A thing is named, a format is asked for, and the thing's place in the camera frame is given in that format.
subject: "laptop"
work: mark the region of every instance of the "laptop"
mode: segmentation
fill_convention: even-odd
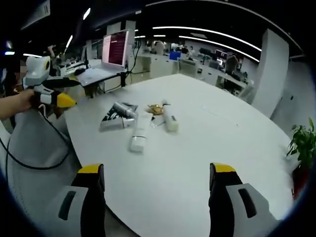
[[[82,86],[114,78],[126,72],[128,35],[129,31],[123,30],[103,37],[101,65],[89,68],[76,76]]]

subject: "green leaves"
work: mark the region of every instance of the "green leaves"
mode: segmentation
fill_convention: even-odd
[[[299,153],[298,160],[301,161],[303,167],[311,167],[313,158],[316,156],[316,132],[314,132],[314,123],[309,118],[310,128],[305,126],[293,125],[293,139],[289,144],[288,155]]]

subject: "potted plant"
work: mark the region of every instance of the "potted plant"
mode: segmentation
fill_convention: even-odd
[[[316,132],[314,131],[314,123],[309,118],[310,127],[307,129],[302,125],[294,125],[293,139],[289,145],[288,155],[298,153],[298,167],[293,170],[292,178],[294,185],[293,197],[296,199],[307,183],[309,171],[313,164],[313,158],[316,155]]]

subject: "laptop screen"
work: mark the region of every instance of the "laptop screen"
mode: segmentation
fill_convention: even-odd
[[[102,62],[124,67],[127,39],[128,31],[120,31],[112,35],[104,36]]]

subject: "black ceiling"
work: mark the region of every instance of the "black ceiling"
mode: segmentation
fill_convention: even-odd
[[[2,22],[6,25],[2,28],[5,40],[12,40],[15,51],[41,54],[50,44],[55,44],[56,51],[62,51],[70,35],[74,35],[72,46],[78,45],[87,39],[97,39],[105,34],[104,30],[109,23],[121,19],[130,19],[137,22],[138,34],[151,36],[153,34],[164,34],[169,38],[177,39],[179,35],[191,36],[193,31],[189,30],[152,30],[154,26],[186,26],[219,31],[257,47],[261,47],[262,34],[267,28],[272,29],[283,37],[290,45],[290,56],[300,55],[302,51],[293,43],[289,37],[268,23],[261,17],[241,8],[231,6],[236,4],[248,8],[273,21],[302,47],[306,52],[310,44],[311,32],[308,31],[309,22],[306,17],[310,15],[309,7],[290,3],[285,0],[229,0],[200,1],[179,0],[161,4],[146,6],[157,2],[156,0],[90,0],[70,1],[51,0],[51,15],[37,23],[20,30],[30,13],[38,6],[40,0],[17,1],[11,0],[7,8],[15,5],[20,9],[18,17],[12,16],[14,20],[5,17]],[[91,7],[91,14],[85,21],[82,20],[84,12]],[[141,9],[142,13],[135,15],[135,11]],[[203,33],[208,40],[229,45],[244,51],[255,58],[260,57],[260,52],[246,44],[227,37]]]

